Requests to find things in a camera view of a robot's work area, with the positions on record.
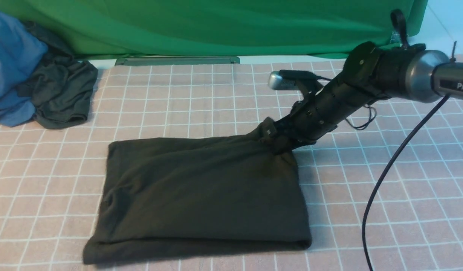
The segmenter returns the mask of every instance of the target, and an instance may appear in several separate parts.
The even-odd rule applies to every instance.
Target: cloth fold
[[[84,264],[308,248],[296,160],[263,134],[111,143]]]
[[[26,30],[44,42],[49,51],[30,78],[19,84],[19,96],[31,97],[35,120],[47,129],[64,129],[87,121],[97,69],[78,62],[72,50],[55,34],[35,22],[23,22]]]

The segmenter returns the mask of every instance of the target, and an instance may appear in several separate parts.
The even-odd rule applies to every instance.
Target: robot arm
[[[306,71],[272,72],[269,87],[300,90],[284,118],[265,121],[275,153],[315,144],[342,120],[366,105],[393,97],[432,103],[444,96],[463,100],[463,63],[424,44],[382,50],[372,42],[357,46],[342,72],[324,86]]]

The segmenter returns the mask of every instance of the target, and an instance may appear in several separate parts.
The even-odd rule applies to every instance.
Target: folded black shirt
[[[262,130],[111,143],[84,264],[310,247],[296,160],[274,155]]]

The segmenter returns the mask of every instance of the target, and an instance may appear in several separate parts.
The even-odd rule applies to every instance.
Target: blue cloth
[[[0,12],[0,124],[14,127],[30,120],[35,107],[14,87],[27,80],[47,45],[25,30],[16,18]]]

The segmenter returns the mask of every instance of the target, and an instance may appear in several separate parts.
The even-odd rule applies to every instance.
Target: grid mat
[[[91,270],[81,264],[94,231],[107,145],[151,137],[245,134],[287,115],[297,91],[266,83],[278,69],[333,77],[343,61],[173,65],[101,70],[90,121],[66,130],[0,126],[0,271]],[[305,252],[109,266],[149,271],[366,270],[361,221],[374,183],[433,104],[376,104],[365,131],[346,123],[295,151],[310,216]],[[355,125],[368,112],[352,116]],[[463,101],[450,100],[406,147],[379,189],[367,240],[377,270],[463,270]]]

